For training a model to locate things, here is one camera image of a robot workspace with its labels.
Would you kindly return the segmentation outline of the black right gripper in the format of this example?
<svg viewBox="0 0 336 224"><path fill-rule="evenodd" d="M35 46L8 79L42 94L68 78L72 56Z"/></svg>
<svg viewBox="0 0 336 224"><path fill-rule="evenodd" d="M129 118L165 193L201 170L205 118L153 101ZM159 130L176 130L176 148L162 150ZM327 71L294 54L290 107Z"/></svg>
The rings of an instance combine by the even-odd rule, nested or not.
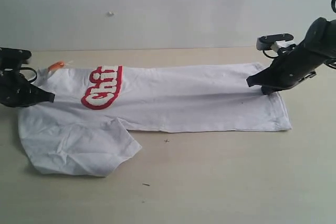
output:
<svg viewBox="0 0 336 224"><path fill-rule="evenodd" d="M249 87L262 86L263 95L289 90L306 79L316 75L316 68L326 64L328 56L309 45L305 40L299 44L291 41L276 42L272 50L278 56L269 68L249 76L246 82Z"/></svg>

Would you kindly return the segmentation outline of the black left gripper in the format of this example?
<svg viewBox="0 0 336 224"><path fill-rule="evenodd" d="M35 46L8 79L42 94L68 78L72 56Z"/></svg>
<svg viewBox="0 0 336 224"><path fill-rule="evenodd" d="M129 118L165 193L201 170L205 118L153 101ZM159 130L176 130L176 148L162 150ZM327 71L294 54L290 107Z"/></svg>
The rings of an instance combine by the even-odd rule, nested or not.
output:
<svg viewBox="0 0 336 224"><path fill-rule="evenodd" d="M21 71L32 71L31 67L5 68L1 66L1 104L9 108L25 108L24 92L30 88L32 103L50 102L55 100L55 94L31 85L34 78L26 79Z"/></svg>

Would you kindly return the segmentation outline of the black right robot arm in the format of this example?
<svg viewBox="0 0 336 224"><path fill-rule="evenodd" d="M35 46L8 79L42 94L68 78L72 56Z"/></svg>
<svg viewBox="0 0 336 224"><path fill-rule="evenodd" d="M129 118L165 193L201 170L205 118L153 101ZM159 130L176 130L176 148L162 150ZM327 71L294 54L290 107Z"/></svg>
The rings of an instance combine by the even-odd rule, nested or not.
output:
<svg viewBox="0 0 336 224"><path fill-rule="evenodd" d="M316 76L321 65L335 69L335 20L319 17L298 44L288 33L261 36L257 38L256 49L272 59L272 63L249 76L248 86L261 86L264 95L292 89Z"/></svg>

